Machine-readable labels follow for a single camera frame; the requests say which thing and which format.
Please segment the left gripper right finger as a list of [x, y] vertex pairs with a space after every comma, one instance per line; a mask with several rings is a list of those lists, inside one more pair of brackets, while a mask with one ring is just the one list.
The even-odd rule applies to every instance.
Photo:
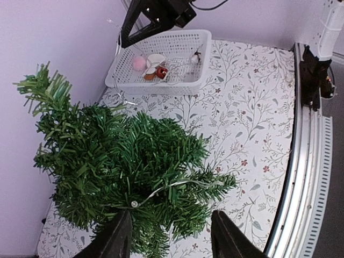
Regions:
[[211, 245], [213, 257], [265, 258], [224, 211], [212, 212]]

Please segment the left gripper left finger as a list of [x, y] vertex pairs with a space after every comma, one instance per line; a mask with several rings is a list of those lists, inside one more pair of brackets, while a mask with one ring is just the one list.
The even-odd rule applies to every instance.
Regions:
[[79, 252], [79, 258], [130, 257], [131, 243], [130, 212], [128, 210], [120, 211], [91, 244]]

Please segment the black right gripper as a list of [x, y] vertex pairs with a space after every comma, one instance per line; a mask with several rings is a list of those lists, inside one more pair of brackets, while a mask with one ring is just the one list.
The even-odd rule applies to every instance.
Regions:
[[[159, 3], [162, 6], [162, 17], [166, 18], [168, 23], [160, 24], [157, 21], [159, 19]], [[156, 1], [132, 1], [130, 3], [121, 29], [122, 48], [130, 47], [151, 36], [170, 30], [172, 26], [183, 28], [196, 17], [196, 12], [191, 7], [191, 1], [161, 0], [159, 3]], [[130, 35], [140, 14], [146, 16], [150, 23]]]

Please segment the white plastic basket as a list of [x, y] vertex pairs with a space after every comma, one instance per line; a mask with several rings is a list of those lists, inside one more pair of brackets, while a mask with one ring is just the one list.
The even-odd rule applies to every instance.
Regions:
[[[174, 30], [149, 37], [128, 48], [118, 46], [105, 85], [134, 95], [194, 95], [206, 78], [211, 40], [212, 34], [208, 30]], [[190, 58], [200, 45], [203, 45], [200, 63], [191, 63]], [[166, 61], [160, 65], [168, 69], [164, 80], [156, 76], [146, 81], [146, 69], [133, 69], [134, 57], [146, 59], [151, 54], [165, 56]]]

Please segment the small green christmas tree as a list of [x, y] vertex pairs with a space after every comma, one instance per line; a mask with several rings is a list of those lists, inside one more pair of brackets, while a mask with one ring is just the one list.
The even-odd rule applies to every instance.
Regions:
[[205, 164], [208, 139], [173, 119], [122, 105], [72, 103], [72, 85], [42, 64], [16, 83], [44, 135], [34, 165], [54, 178], [53, 201], [60, 216], [100, 233], [120, 212], [133, 223], [131, 251], [164, 257], [170, 238], [200, 233], [210, 202], [235, 186], [233, 175], [215, 174]]

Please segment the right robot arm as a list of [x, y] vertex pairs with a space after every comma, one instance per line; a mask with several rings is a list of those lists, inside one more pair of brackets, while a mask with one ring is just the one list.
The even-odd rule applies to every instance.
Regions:
[[[118, 37], [120, 45], [127, 48], [174, 26], [183, 28], [195, 18], [197, 8], [193, 1], [131, 1]], [[326, 1], [299, 63], [301, 104], [314, 111], [320, 109], [321, 98], [334, 94], [328, 72], [342, 29], [343, 1]]]

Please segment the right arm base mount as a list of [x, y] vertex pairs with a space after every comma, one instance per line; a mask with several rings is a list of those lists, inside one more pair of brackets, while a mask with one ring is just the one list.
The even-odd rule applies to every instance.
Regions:
[[320, 61], [305, 46], [300, 68], [300, 88], [302, 106], [308, 106], [314, 112], [320, 107], [320, 98], [331, 99], [335, 95], [335, 84], [333, 81], [332, 60]]

